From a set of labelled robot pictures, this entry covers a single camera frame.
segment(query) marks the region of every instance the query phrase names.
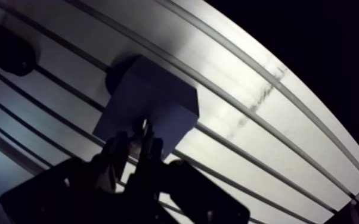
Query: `dark background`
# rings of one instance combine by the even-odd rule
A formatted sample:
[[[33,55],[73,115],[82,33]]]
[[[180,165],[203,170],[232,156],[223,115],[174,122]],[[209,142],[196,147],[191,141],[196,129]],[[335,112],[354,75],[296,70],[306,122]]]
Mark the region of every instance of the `dark background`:
[[[284,62],[359,143],[359,1],[208,3]]]

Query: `gray metal block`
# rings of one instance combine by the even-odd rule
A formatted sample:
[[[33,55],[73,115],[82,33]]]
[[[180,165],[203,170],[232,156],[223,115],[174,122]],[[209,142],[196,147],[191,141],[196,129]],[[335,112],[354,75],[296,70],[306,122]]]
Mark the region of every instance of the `gray metal block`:
[[[145,57],[127,69],[93,134],[106,141],[119,131],[131,134],[132,122],[146,117],[155,138],[164,141],[163,158],[199,118],[196,89]]]

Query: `white metal surface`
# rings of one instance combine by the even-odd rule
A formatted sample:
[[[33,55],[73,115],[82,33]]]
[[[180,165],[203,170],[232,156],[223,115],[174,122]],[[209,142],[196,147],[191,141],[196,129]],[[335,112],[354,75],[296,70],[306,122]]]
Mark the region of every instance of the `white metal surface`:
[[[221,45],[185,20],[152,0],[83,0],[93,9],[161,47],[218,85],[244,106],[278,129],[320,163],[353,194],[359,192],[359,171],[303,113],[277,90]],[[210,26],[225,33],[247,54],[261,63],[287,86],[359,161],[359,146],[316,96],[276,57],[226,17],[200,1],[177,1]],[[325,176],[298,157],[244,114],[184,73],[152,54],[130,38],[90,15],[61,1],[5,0],[4,3],[44,28],[111,65],[129,55],[143,54],[198,89],[199,122],[270,166],[335,210],[349,200]],[[0,8],[0,23],[28,40],[39,54],[38,64],[101,105],[110,98],[105,72],[55,40]],[[101,112],[89,106],[37,71],[17,77],[0,69],[0,74],[69,122],[91,133]],[[90,160],[101,147],[42,111],[0,81],[0,103],[44,135],[79,157]],[[67,158],[52,145],[0,110],[0,127],[52,164]],[[225,175],[249,190],[315,223],[323,223],[332,213],[231,152],[214,139],[192,130],[177,146],[182,153]],[[133,171],[128,165],[125,176]],[[209,175],[219,186],[251,210],[264,223],[303,223]]]

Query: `black background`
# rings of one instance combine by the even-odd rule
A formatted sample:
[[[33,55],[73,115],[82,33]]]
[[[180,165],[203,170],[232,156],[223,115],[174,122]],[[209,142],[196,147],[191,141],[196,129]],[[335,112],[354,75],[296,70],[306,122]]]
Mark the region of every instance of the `black background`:
[[[359,1],[208,3],[284,62],[359,143]]]

